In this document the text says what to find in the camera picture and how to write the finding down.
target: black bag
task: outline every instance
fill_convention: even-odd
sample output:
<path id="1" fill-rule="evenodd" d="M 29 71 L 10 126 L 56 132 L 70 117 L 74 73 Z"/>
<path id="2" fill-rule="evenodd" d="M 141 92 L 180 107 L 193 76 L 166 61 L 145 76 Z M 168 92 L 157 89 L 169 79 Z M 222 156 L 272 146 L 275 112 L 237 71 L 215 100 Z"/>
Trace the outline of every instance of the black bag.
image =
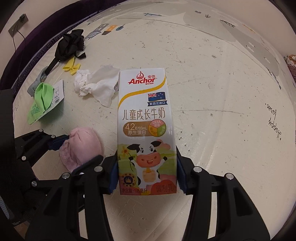
<path id="1" fill-rule="evenodd" d="M 75 29 L 72 30 L 70 34 L 63 34 L 63 39 L 61 39 L 57 44 L 53 61 L 44 72 L 46 75 L 50 73 L 50 71 L 59 61 L 70 59 L 73 57 L 73 55 L 78 59 L 86 58 L 85 53 L 81 54 L 80 56 L 76 55 L 77 51 L 82 51 L 84 49 L 84 36 L 82 33 L 83 29 Z"/>

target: gray cloth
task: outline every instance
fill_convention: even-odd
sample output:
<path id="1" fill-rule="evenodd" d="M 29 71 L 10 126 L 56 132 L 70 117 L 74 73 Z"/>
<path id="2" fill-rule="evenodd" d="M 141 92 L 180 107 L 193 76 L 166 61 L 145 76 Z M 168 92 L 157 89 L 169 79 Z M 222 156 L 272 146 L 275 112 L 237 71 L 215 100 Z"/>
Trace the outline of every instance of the gray cloth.
<path id="1" fill-rule="evenodd" d="M 34 97 L 35 95 L 35 90 L 37 89 L 38 85 L 41 84 L 41 82 L 44 82 L 46 80 L 47 75 L 44 73 L 45 70 L 47 69 L 47 66 L 40 72 L 36 80 L 33 82 L 33 84 L 30 85 L 28 88 L 27 92 L 31 97 Z"/>

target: purple couch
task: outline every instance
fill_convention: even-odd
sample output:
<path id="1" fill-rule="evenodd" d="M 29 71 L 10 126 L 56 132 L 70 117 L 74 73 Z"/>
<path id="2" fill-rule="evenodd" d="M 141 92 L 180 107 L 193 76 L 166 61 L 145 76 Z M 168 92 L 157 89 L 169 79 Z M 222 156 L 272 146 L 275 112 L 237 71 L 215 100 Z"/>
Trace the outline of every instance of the purple couch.
<path id="1" fill-rule="evenodd" d="M 0 79 L 0 90 L 12 88 L 15 98 L 36 63 L 64 33 L 121 2 L 123 0 L 81 0 L 50 15 L 32 30 L 13 54 Z"/>

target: power cord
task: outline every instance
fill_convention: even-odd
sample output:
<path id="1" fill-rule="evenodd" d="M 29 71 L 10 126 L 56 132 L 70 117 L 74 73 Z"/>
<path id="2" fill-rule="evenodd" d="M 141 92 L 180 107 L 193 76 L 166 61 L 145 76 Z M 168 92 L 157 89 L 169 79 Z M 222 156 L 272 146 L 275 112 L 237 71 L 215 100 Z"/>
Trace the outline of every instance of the power cord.
<path id="1" fill-rule="evenodd" d="M 25 15 L 22 14 L 22 15 L 19 17 L 19 19 L 17 20 L 17 23 L 16 23 L 16 25 L 15 25 L 15 27 L 14 27 L 14 29 L 13 29 L 13 36 L 12 36 L 12 40 L 13 40 L 13 45 L 14 45 L 14 47 L 15 47 L 15 40 L 14 40 L 14 33 L 15 33 L 15 30 L 17 30 L 17 32 L 18 32 L 18 33 L 24 38 L 24 42 L 25 42 L 25 47 L 24 47 L 24 49 L 23 49 L 23 51 L 22 51 L 22 55 L 21 55 L 21 58 L 20 58 L 20 64 L 19 64 L 19 66 L 18 66 L 18 70 L 17 70 L 17 80 L 16 80 L 16 82 L 17 82 L 18 79 L 19 79 L 19 75 L 20 75 L 20 66 L 21 66 L 21 63 L 22 63 L 22 57 L 23 57 L 23 55 L 24 55 L 24 51 L 25 51 L 25 48 L 26 48 L 26 39 L 25 39 L 25 37 L 21 34 L 21 32 L 17 29 L 17 26 L 18 26 L 19 21 L 20 21 L 20 22 L 23 22 L 24 19 L 25 19 Z"/>

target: white cloth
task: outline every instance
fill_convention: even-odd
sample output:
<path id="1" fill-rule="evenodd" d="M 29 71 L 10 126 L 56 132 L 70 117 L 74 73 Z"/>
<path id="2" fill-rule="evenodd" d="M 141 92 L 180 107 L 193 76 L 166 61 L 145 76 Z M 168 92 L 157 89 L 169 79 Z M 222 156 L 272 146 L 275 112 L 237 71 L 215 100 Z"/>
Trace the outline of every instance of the white cloth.
<path id="1" fill-rule="evenodd" d="M 102 105 L 110 107 L 119 71 L 120 69 L 112 65 L 103 65 L 93 73 L 88 69 L 78 70 L 74 80 L 74 91 L 79 93 L 79 96 L 92 94 Z"/>

